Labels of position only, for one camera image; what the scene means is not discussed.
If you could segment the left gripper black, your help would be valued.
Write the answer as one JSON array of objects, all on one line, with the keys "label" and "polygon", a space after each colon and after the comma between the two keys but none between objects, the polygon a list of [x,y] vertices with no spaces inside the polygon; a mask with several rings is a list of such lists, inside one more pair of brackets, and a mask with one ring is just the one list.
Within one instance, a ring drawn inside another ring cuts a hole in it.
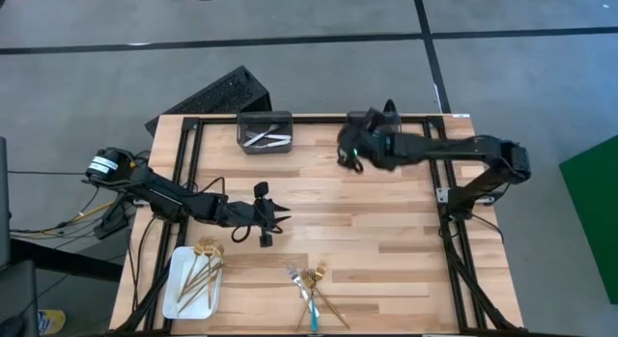
[{"label": "left gripper black", "polygon": [[253,190],[255,200],[252,205],[244,202],[233,202],[228,205],[230,213],[228,221],[234,228],[231,238],[234,243],[241,243],[248,238],[252,227],[258,227],[261,229],[260,246],[271,247],[273,245],[271,232],[281,231],[279,224],[290,218],[288,215],[273,219],[273,214],[289,209],[267,198],[269,193],[267,182],[257,183]]}]

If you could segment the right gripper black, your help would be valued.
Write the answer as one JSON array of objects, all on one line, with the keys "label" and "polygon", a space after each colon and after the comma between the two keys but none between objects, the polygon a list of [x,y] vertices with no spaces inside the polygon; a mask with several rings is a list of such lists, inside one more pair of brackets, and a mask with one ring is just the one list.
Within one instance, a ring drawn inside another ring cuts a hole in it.
[{"label": "right gripper black", "polygon": [[391,153],[391,136],[401,131],[401,117],[397,112],[349,112],[337,135],[337,163],[353,172],[363,172],[360,159],[375,168],[393,171],[397,164]]}]

